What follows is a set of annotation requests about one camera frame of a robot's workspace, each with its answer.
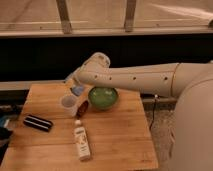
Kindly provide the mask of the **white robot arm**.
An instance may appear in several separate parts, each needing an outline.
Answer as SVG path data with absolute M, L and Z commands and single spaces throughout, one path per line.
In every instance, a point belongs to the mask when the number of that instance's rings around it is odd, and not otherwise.
M 112 68 L 96 52 L 68 78 L 75 84 L 175 97 L 170 171 L 213 171 L 213 63 Z

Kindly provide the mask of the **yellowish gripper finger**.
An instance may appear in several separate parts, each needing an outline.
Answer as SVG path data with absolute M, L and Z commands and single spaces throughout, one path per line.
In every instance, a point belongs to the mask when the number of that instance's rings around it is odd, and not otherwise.
M 65 84 L 70 84 L 71 82 L 73 82 L 73 73 L 69 74 L 64 80 Z

